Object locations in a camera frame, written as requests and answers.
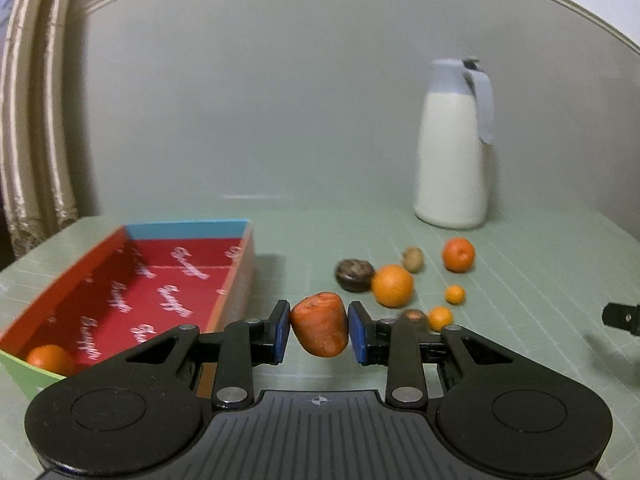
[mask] cardboard box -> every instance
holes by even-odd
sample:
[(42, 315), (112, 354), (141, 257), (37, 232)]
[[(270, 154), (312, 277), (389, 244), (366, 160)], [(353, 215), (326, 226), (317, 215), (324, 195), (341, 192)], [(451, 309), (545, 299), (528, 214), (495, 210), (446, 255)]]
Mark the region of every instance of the cardboard box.
[(122, 226), (15, 319), (0, 362), (31, 399), (62, 378), (24, 361), (38, 346), (61, 346), (80, 371), (180, 324), (222, 330), (244, 315), (253, 266), (246, 220)]

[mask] curtain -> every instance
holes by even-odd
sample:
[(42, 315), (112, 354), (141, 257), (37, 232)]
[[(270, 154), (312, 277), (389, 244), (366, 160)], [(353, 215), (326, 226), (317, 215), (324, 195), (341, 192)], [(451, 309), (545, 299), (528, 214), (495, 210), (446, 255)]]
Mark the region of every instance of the curtain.
[(62, 124), (68, 0), (15, 0), (0, 66), (0, 180), (16, 257), (78, 219)]

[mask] carrot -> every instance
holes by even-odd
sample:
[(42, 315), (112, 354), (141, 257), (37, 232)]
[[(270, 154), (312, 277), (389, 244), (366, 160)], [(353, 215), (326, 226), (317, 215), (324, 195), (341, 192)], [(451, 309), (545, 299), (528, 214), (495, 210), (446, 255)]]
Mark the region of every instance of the carrot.
[(289, 319), (302, 348), (311, 355), (335, 357), (349, 342), (344, 303), (333, 292), (320, 292), (300, 301)]

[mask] blue gripper pad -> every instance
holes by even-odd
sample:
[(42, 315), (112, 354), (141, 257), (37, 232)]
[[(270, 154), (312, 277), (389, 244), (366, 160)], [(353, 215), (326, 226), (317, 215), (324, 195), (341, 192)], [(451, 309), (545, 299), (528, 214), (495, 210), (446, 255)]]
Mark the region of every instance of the blue gripper pad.
[(347, 318), (349, 322), (349, 337), (353, 346), (353, 353), (356, 355), (358, 364), (364, 364), (367, 361), (367, 348), (364, 341), (364, 325), (358, 317), (358, 313), (353, 305), (349, 305), (347, 310)]
[(284, 351), (287, 348), (287, 339), (289, 339), (289, 312), (290, 307), (287, 305), (282, 311), (282, 315), (276, 325), (276, 361), (281, 363), (284, 360)]

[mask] jug handle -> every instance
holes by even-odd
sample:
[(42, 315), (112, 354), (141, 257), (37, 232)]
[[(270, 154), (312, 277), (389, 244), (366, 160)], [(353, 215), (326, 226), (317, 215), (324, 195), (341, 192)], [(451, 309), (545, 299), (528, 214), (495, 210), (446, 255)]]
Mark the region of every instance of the jug handle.
[(494, 124), (494, 91), (489, 76), (479, 70), (467, 70), (473, 82), (476, 95), (476, 114), (478, 117), (478, 137), (485, 144), (493, 144), (491, 127)]

